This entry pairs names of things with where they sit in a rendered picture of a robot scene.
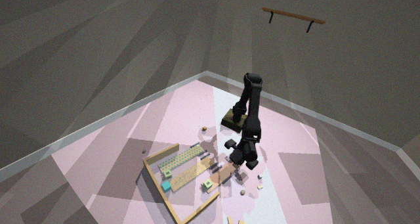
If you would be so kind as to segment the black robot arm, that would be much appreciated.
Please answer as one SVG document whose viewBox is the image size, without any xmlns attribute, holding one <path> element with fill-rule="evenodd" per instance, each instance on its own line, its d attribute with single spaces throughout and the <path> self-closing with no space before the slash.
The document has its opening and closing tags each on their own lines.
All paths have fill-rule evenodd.
<svg viewBox="0 0 420 224">
<path fill-rule="evenodd" d="M 246 103 L 249 99 L 247 117 L 241 128 L 240 144 L 243 148 L 243 152 L 240 150 L 240 147 L 237 147 L 235 151 L 229 155 L 229 159 L 239 166 L 245 161 L 254 162 L 258 158 L 255 143 L 260 143 L 261 139 L 259 105 L 263 79 L 260 77 L 260 74 L 246 73 L 243 82 L 245 87 L 241 99 L 233 106 L 232 113 L 234 115 L 231 117 L 231 120 L 240 123 L 243 119 L 242 115 L 245 115 L 247 112 Z M 254 136 L 257 136 L 257 138 L 254 138 Z"/>
</svg>

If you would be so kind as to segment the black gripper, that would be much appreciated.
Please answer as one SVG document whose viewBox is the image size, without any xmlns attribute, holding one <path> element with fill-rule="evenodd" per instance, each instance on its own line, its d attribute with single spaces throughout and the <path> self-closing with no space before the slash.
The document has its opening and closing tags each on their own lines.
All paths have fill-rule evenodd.
<svg viewBox="0 0 420 224">
<path fill-rule="evenodd" d="M 240 150 L 243 152 L 243 148 L 241 146 L 241 144 L 237 144 L 236 146 L 236 142 L 233 139 L 230 139 L 228 141 L 225 142 L 224 146 L 229 150 L 230 147 L 232 147 L 235 151 L 235 149 L 237 147 L 240 147 Z M 254 162 L 247 162 L 245 165 L 249 168 L 249 170 L 254 169 L 257 165 L 258 165 L 259 161 L 255 160 Z"/>
</svg>

